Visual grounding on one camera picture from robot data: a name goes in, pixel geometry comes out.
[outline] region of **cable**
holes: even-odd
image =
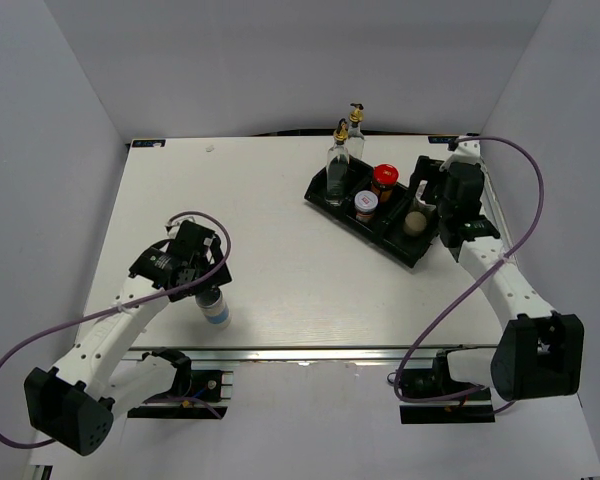
[[[533,167],[533,170],[535,171],[536,177],[538,179],[538,206],[536,208],[536,214],[533,218],[533,222],[531,222],[531,226],[529,227],[529,229],[522,236],[522,238],[520,240],[518,240],[518,242],[516,244],[514,244],[513,247],[511,247],[511,249],[509,249],[503,255],[503,258],[498,260],[496,263],[494,263],[493,266],[491,268],[489,268],[489,270],[487,270],[480,278],[478,278],[473,283],[473,285],[471,285],[469,288],[467,288],[462,294],[460,294],[460,296],[458,298],[456,298],[453,302],[451,302],[451,304],[447,308],[445,308],[440,313],[440,315],[438,315],[433,320],[433,322],[431,322],[431,324],[427,328],[424,329],[424,331],[420,334],[420,336],[418,338],[416,338],[415,342],[413,342],[413,344],[409,347],[409,349],[407,350],[407,353],[405,354],[402,361],[400,362],[398,369],[396,370],[396,377],[395,377],[396,381],[393,384],[393,392],[396,395],[396,397],[402,402],[427,403],[427,402],[438,401],[438,400],[453,400],[456,398],[464,397],[465,395],[474,394],[474,393],[479,392],[480,390],[483,390],[484,388],[486,388],[483,386],[475,386],[475,387],[463,390],[461,392],[457,392],[457,393],[453,393],[453,394],[449,394],[449,395],[440,395],[438,397],[429,397],[429,398],[409,398],[409,397],[404,396],[402,394],[402,392],[400,391],[400,381],[398,379],[402,378],[402,372],[404,371],[404,368],[405,368],[407,362],[413,356],[413,353],[416,351],[416,349],[422,344],[424,339],[427,338],[427,336],[438,325],[440,325],[440,323],[442,323],[442,321],[445,318],[447,318],[447,316],[458,305],[460,305],[467,297],[469,297],[469,295],[471,295],[478,288],[480,288],[480,285],[482,285],[489,277],[491,277],[491,275],[493,275],[502,265],[504,265],[506,260],[508,260],[514,253],[516,253],[520,249],[520,247],[522,247],[526,243],[526,241],[529,239],[531,234],[534,232],[534,230],[538,226],[538,222],[540,221],[540,215],[542,214],[542,209],[544,207],[544,179],[542,178],[542,173],[540,172],[540,166],[538,165],[538,162],[536,162],[536,160],[524,148],[522,148],[520,145],[512,142],[511,140],[507,140],[506,138],[492,137],[492,136],[465,137],[465,138],[457,138],[455,140],[455,142],[459,144],[461,142],[483,141],[483,140],[500,142],[500,143],[509,145],[510,147],[513,147],[516,150],[518,150],[518,152],[520,152],[529,161],[529,163]]]
[[[218,220],[213,218],[211,215],[207,215],[206,213],[202,213],[202,212],[193,212],[193,211],[179,213],[178,215],[171,217],[169,219],[169,222],[172,222],[173,220],[180,218],[182,216],[185,216],[185,215],[194,215],[194,216],[206,218],[211,223],[215,224],[222,231],[222,234],[224,235],[224,237],[227,241],[224,258],[222,260],[220,260],[216,265],[214,265],[214,267],[211,270],[209,270],[203,276],[201,276],[200,278],[198,278],[192,282],[186,283],[184,285],[180,285],[178,287],[171,288],[169,290],[163,290],[162,292],[154,293],[152,295],[147,295],[146,297],[141,297],[141,298],[135,299],[131,302],[123,303],[122,304],[123,308],[133,308],[133,307],[136,307],[143,303],[147,303],[152,300],[166,297],[168,295],[173,295],[173,294],[179,293],[183,290],[187,290],[189,288],[195,287],[196,285],[199,285],[200,283],[207,281],[209,278],[211,278],[213,275],[215,275],[225,265],[225,263],[227,263],[227,259],[229,258],[229,255],[231,254],[231,238],[229,237],[229,232],[224,227],[224,225],[222,225]],[[78,320],[72,320],[70,322],[61,323],[60,325],[56,325],[55,327],[48,328],[46,330],[43,330],[42,332],[32,335],[29,338],[24,339],[23,341],[18,343],[16,346],[14,346],[11,350],[9,350],[7,353],[5,353],[4,356],[0,359],[0,369],[4,366],[5,363],[7,363],[7,361],[13,355],[15,355],[18,351],[22,350],[27,345],[35,342],[36,340],[44,338],[53,333],[57,333],[61,330],[75,327],[76,325],[80,325],[81,323],[85,323],[90,320],[95,320],[95,319],[101,318],[101,317],[108,317],[110,315],[118,313],[118,308],[119,308],[118,306],[107,308],[106,310],[101,310],[99,312],[92,313],[92,314],[87,315],[86,317],[82,317]],[[44,447],[46,445],[50,445],[53,442],[55,442],[55,440],[45,440],[43,442],[37,442],[37,443],[21,443],[21,442],[13,441],[13,440],[5,437],[2,433],[0,433],[0,442],[11,448],[16,448],[16,449],[20,449],[20,450],[31,450],[34,448],[39,448],[39,447]]]

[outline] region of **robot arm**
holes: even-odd
[[[463,244],[458,263],[475,279],[500,259],[500,239]],[[505,263],[481,289],[504,330],[497,348],[449,352],[453,381],[493,387],[505,400],[571,395],[580,380],[584,327],[543,300],[517,266]]]
[[[435,206],[442,243],[474,279],[505,253],[500,234],[481,215],[484,173],[474,143],[453,146],[444,164],[420,157],[410,180],[421,202]],[[482,285],[504,330],[497,348],[459,348],[440,352],[434,371],[451,381],[493,387],[505,400],[576,393],[584,327],[575,315],[561,315],[507,261]]]
[[[231,281],[225,264],[206,281],[186,287],[222,260],[220,239],[193,221],[177,225],[169,236],[134,262],[115,300],[122,305],[183,289],[131,308],[120,306],[118,313],[97,320],[49,371],[35,368],[25,380],[31,425],[81,455],[98,448],[114,420],[148,398],[162,393],[183,396],[189,390],[191,360],[176,350],[147,353],[133,368],[113,374],[138,335],[170,302]]]

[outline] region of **glass bottle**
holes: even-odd
[[[349,114],[351,128],[349,128],[349,138],[347,139],[347,150],[349,156],[356,160],[362,160],[362,151],[364,150],[364,135],[360,131],[360,123],[364,120],[361,103],[352,103],[354,110]]]
[[[344,146],[347,140],[347,121],[343,118],[333,132],[333,147],[327,152],[327,192],[325,200],[339,206],[344,199],[349,152]]]

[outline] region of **red jar lid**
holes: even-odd
[[[373,169],[373,180],[380,185],[395,185],[398,183],[398,175],[398,169],[388,163],[383,163]]]

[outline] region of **table surface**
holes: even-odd
[[[412,343],[472,279],[439,239],[409,269],[306,202],[331,144],[330,137],[209,138],[132,148],[86,312],[112,304],[129,266],[165,237],[169,217],[199,210],[231,235],[233,282],[223,292],[232,323],[215,329],[186,299],[160,313],[134,347]],[[364,160],[395,165],[404,183],[419,155],[445,159],[448,153],[426,136],[370,136]],[[425,344],[496,344],[500,335],[495,314],[477,292]]]

